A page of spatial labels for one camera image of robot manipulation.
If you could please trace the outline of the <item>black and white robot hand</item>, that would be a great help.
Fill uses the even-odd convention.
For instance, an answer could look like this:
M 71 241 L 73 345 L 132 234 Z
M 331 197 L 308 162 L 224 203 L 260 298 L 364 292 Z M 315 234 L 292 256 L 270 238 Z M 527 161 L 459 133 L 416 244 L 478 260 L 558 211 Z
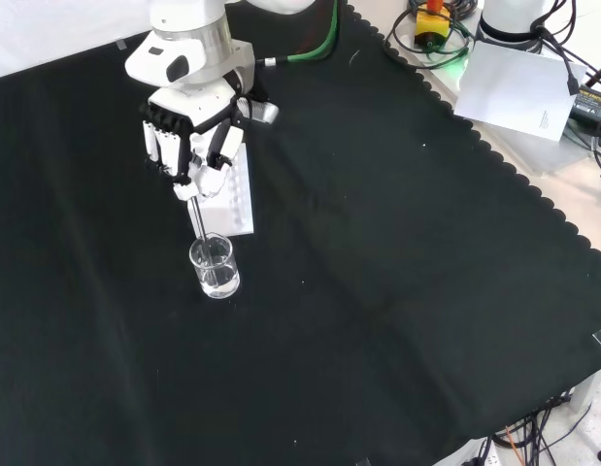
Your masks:
M 142 107 L 148 164 L 181 201 L 219 195 L 245 147 L 247 121 L 272 124 L 279 108 L 219 79 L 158 89 Z

